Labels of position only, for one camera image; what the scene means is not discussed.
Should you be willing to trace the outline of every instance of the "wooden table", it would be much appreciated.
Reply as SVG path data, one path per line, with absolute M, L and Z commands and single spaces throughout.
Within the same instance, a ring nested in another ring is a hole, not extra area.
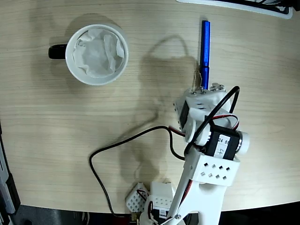
M 175 0 L 7 0 L 0 8 L 0 119 L 22 204 L 108 212 L 88 156 L 154 125 L 177 125 L 191 87 L 199 26 L 211 21 L 210 82 L 241 87 L 236 114 L 251 136 L 223 210 L 300 200 L 300 13 L 291 20 Z M 127 34 L 130 59 L 113 83 L 77 81 L 49 46 L 87 24 Z M 95 157 L 116 212 L 136 182 L 178 184 L 183 162 L 157 131 Z M 185 144 L 175 137 L 182 154 Z

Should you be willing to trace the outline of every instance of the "black cable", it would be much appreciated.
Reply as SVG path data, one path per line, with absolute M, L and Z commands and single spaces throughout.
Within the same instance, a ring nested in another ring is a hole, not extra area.
M 158 130 L 158 129 L 165 129 L 165 130 L 168 131 L 169 136 L 170 136 L 170 149 L 171 149 L 171 153 L 172 153 L 176 158 L 178 158 L 178 159 L 180 159 L 180 160 L 184 160 L 184 157 L 178 155 L 178 154 L 175 152 L 175 150 L 174 150 L 174 148 L 173 148 L 173 135 L 172 135 L 172 132 L 171 132 L 170 129 L 169 129 L 168 127 L 166 127 L 166 126 L 157 126 L 157 127 L 152 127 L 152 128 L 150 128 L 150 129 L 144 130 L 143 132 L 140 132 L 139 134 L 134 135 L 134 136 L 132 136 L 132 137 L 130 137 L 130 138 L 124 140 L 124 141 L 121 141 L 121 142 L 118 142 L 118 143 L 109 145 L 109 146 L 104 147 L 104 148 L 100 148 L 100 149 L 98 149 L 97 151 L 93 152 L 93 153 L 90 155 L 90 158 L 89 158 L 90 168 L 91 168 L 93 174 L 95 175 L 96 179 L 98 180 L 98 182 L 99 182 L 101 188 L 103 189 L 103 192 L 104 192 L 104 194 L 105 194 L 105 196 L 106 196 L 106 200 L 107 200 L 107 203 L 108 203 L 109 210 L 111 211 L 111 213 L 112 213 L 115 217 L 120 217 L 120 216 L 117 216 L 117 215 L 114 213 L 114 211 L 113 211 L 113 207 L 112 207 L 112 204 L 111 204 L 111 200 L 110 200 L 110 198 L 109 198 L 109 195 L 108 195 L 108 193 L 107 193 L 107 190 L 106 190 L 106 188 L 104 187 L 104 184 L 102 183 L 101 179 L 99 178 L 99 176 L 97 175 L 97 173 L 96 173 L 96 171 L 95 171 L 95 168 L 94 168 L 94 166 L 93 166 L 92 159 L 93 159 L 93 157 L 94 157 L 95 155 L 97 155 L 98 153 L 100 153 L 100 152 L 102 152 L 102 151 L 105 151 L 105 150 L 108 150 L 108 149 L 111 149 L 111 148 L 120 146 L 120 145 L 125 144 L 125 143 L 127 143 L 127 142 L 129 142 L 129 141 L 132 141 L 133 139 L 136 139 L 136 138 L 138 138 L 138 137 L 140 137 L 140 136 L 142 136 L 142 135 L 144 135 L 144 134 L 146 134 L 146 133 L 149 133 L 149 132 L 151 132 L 151 131 L 153 131 L 153 130 Z
M 233 98 L 229 113 L 233 113 L 235 105 L 236 105 L 236 103 L 238 101 L 238 98 L 239 98 L 239 94 L 240 94 L 240 88 L 238 88 L 238 90 L 236 90 L 236 92 L 234 94 L 234 98 Z
M 206 125 L 212 120 L 214 115 L 222 108 L 222 106 L 230 99 L 230 97 L 235 94 L 233 103 L 232 103 L 232 107 L 230 108 L 230 113 L 233 113 L 233 110 L 235 108 L 236 102 L 239 97 L 239 92 L 240 92 L 239 86 L 233 87 L 230 90 L 230 92 L 228 92 L 227 95 L 225 95 L 225 97 L 216 105 L 216 107 L 210 112 L 210 114 L 205 118 L 203 123 L 199 126 L 199 128 L 194 133 L 192 141 L 189 142 L 187 144 L 186 148 L 184 149 L 184 155 L 188 154 L 188 152 L 189 152 L 190 148 L 192 147 L 192 145 L 194 144 L 195 140 L 197 139 L 199 134 L 203 131 L 203 129 L 206 127 Z

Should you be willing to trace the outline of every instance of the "white mug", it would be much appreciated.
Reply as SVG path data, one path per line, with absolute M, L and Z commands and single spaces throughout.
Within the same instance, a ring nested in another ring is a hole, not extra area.
M 107 77 L 96 78 L 96 77 L 88 76 L 83 69 L 75 65 L 74 58 L 73 58 L 73 52 L 78 38 L 88 30 L 95 29 L 95 28 L 105 29 L 114 33 L 115 35 L 118 36 L 118 38 L 120 39 L 124 47 L 124 60 L 122 64 L 113 74 Z M 67 67 L 71 72 L 71 74 L 82 83 L 89 84 L 89 85 L 104 85 L 113 82 L 124 72 L 129 59 L 129 50 L 128 50 L 126 35 L 120 27 L 114 24 L 92 24 L 78 30 L 70 38 L 67 44 L 51 46 L 48 50 L 48 56 L 50 59 L 54 59 L 54 60 L 65 59 L 67 63 Z

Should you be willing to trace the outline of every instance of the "blue pen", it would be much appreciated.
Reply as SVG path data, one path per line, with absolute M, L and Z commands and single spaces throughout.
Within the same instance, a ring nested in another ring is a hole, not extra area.
M 202 21 L 200 74 L 201 86 L 208 90 L 210 76 L 210 22 Z

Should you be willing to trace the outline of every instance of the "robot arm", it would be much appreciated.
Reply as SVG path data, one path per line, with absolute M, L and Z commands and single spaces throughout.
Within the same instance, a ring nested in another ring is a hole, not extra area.
M 151 185 L 151 195 L 140 217 L 141 225 L 184 224 L 182 219 L 195 211 L 199 225 L 218 225 L 225 191 L 232 185 L 240 166 L 235 154 L 247 152 L 249 136 L 240 131 L 238 117 L 230 113 L 229 101 L 198 136 L 195 134 L 225 95 L 223 85 L 213 84 L 210 90 L 187 90 L 175 102 L 185 141 L 192 145 L 185 152 L 184 169 L 175 195 L 171 184 Z

